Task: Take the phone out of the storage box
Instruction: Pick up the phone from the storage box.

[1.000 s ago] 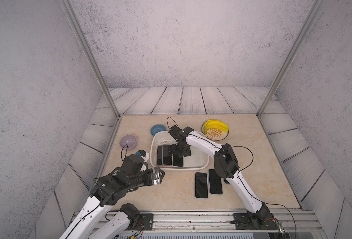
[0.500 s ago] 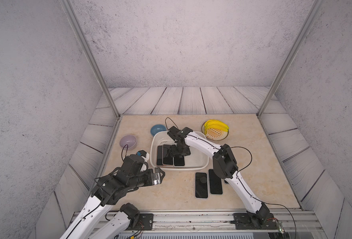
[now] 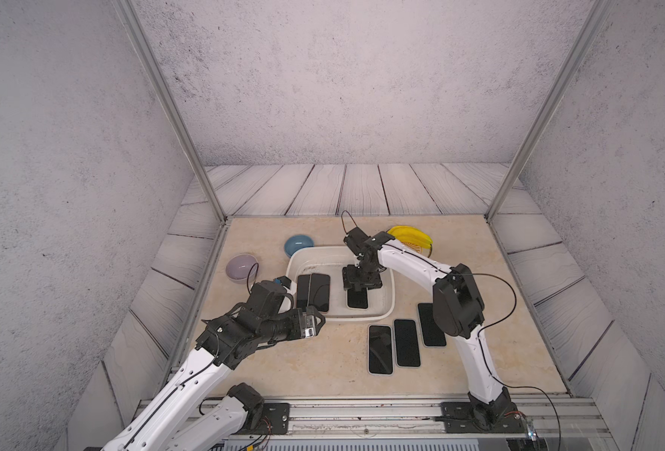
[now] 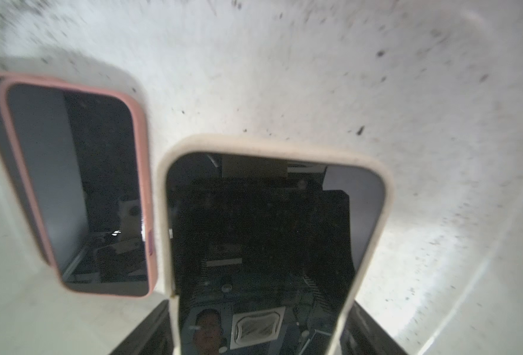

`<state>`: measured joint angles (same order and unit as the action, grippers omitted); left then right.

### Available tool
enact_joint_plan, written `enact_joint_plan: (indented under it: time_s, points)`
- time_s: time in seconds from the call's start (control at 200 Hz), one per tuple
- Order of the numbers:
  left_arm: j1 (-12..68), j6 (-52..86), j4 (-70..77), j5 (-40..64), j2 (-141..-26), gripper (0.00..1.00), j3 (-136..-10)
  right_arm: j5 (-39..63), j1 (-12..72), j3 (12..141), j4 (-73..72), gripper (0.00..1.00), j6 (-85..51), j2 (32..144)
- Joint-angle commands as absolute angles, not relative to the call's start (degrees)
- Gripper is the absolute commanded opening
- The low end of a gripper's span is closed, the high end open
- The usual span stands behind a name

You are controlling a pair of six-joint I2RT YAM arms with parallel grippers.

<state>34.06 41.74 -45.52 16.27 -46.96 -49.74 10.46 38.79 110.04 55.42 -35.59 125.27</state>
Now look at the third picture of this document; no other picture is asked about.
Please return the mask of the white plastic storage box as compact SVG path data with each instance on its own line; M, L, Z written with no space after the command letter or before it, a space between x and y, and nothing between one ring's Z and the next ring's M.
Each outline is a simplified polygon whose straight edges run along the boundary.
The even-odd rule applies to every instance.
M382 288L368 291L368 308L350 308L343 285L343 268L357 264L356 257L345 246L319 246L298 250L291 257L286 276L297 281L303 274L326 274L330 276L330 306L324 312L328 321L372 322L380 321L392 314L395 305L394 276L386 271L381 274Z

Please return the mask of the black phone cream case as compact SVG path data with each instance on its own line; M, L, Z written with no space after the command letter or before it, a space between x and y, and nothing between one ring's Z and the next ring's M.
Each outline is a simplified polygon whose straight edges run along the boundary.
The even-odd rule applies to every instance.
M388 325L370 325L368 329L368 370L374 375L392 375L392 329Z

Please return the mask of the black phone grey-green case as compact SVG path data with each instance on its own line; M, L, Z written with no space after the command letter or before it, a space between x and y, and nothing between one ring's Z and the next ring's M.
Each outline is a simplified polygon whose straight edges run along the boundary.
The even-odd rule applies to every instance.
M416 322L413 319L394 321L396 362L401 368L420 368L421 354Z

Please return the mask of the black phone green case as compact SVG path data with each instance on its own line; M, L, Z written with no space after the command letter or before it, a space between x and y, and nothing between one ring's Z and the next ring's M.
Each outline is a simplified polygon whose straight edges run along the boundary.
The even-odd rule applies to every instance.
M435 322L433 304L418 304L417 310L424 345L427 348L445 348L447 346L446 336Z

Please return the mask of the black phone purple case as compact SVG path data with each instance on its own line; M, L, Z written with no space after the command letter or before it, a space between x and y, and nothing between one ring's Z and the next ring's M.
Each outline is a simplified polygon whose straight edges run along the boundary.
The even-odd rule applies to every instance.
M366 310L369 307L367 289L348 289L347 307L350 309Z

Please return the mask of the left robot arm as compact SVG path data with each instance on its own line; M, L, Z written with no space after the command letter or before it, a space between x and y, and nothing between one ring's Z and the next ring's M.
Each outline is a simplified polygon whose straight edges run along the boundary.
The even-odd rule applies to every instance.
M236 304L225 315L206 322L176 375L142 413L104 450L209 450L243 428L260 422L264 398L247 383L232 387L210 412L192 424L189 417L213 388L256 351L280 342L312 338L326 318L314 306L270 314Z

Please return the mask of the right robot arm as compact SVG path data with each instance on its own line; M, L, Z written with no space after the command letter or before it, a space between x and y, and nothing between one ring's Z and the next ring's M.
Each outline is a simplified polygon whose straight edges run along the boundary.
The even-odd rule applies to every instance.
M377 289L381 273L399 272L432 296L433 320L454 338L469 385L469 418L484 431L493 430L516 410L500 381L486 343L485 304L476 274L464 264L450 266L425 257L382 231L367 235L355 227L344 238L357 263L343 270L346 289Z

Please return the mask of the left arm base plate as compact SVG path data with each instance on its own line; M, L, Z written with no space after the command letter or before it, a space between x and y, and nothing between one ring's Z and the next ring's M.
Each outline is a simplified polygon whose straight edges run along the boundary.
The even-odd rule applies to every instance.
M265 403L248 413L248 418L236 435L263 437L286 435L289 429L289 416L289 403Z

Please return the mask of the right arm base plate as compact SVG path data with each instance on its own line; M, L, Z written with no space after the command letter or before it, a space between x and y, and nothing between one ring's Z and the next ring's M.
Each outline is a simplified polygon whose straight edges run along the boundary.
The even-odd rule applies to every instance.
M471 402L443 402L442 415L435 418L446 433L524 434L527 426L503 408Z

